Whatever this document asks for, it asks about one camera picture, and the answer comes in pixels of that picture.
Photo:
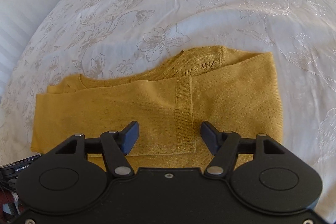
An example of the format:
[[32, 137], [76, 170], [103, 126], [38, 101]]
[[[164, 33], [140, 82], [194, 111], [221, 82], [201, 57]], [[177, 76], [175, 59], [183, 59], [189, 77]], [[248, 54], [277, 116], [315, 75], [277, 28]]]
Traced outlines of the mustard yellow knit sweater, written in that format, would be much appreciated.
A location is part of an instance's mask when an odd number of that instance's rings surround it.
[[137, 75], [64, 77], [37, 95], [31, 150], [47, 153], [74, 134], [97, 138], [131, 121], [139, 124], [127, 158], [134, 169], [205, 168], [212, 156], [200, 134], [204, 121], [244, 138], [264, 133], [281, 141], [273, 55], [197, 47]]

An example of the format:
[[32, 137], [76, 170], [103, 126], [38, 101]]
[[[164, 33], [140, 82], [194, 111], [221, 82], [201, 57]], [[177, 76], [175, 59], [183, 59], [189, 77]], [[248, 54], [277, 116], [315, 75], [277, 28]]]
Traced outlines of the white floral bedspread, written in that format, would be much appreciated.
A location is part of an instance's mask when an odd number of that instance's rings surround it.
[[284, 143], [322, 176], [320, 206], [334, 206], [335, 0], [1, 0], [1, 163], [28, 156], [48, 85], [207, 44], [274, 54]]

